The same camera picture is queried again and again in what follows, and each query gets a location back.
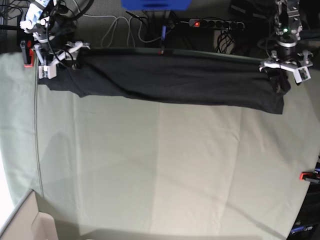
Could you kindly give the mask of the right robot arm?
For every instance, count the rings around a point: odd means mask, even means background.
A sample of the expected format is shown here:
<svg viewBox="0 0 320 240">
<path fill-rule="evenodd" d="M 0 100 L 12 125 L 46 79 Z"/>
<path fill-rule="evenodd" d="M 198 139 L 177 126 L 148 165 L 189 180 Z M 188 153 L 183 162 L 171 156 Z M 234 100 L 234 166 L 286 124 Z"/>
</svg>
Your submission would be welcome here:
<svg viewBox="0 0 320 240">
<path fill-rule="evenodd" d="M 89 44 L 75 40 L 79 18 L 83 17 L 94 2 L 75 13 L 64 0 L 34 0 L 24 19 L 19 23 L 26 34 L 32 35 L 31 50 L 36 54 L 43 71 L 61 66 L 76 69 L 79 50 Z"/>
</svg>

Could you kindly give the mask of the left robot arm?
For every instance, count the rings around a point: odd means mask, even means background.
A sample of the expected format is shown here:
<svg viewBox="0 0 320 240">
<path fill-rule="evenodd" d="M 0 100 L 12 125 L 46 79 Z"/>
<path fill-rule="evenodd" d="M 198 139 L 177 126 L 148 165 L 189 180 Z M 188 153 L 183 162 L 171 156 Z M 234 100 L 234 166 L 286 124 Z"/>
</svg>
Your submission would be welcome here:
<svg viewBox="0 0 320 240">
<path fill-rule="evenodd" d="M 295 83 L 300 85 L 311 79 L 309 68 L 313 66 L 313 54 L 308 49 L 299 50 L 300 32 L 303 25 L 298 0 L 276 0 L 274 14 L 275 45 L 266 51 L 267 58 L 260 62 L 259 70 L 280 69 L 293 74 Z"/>
</svg>

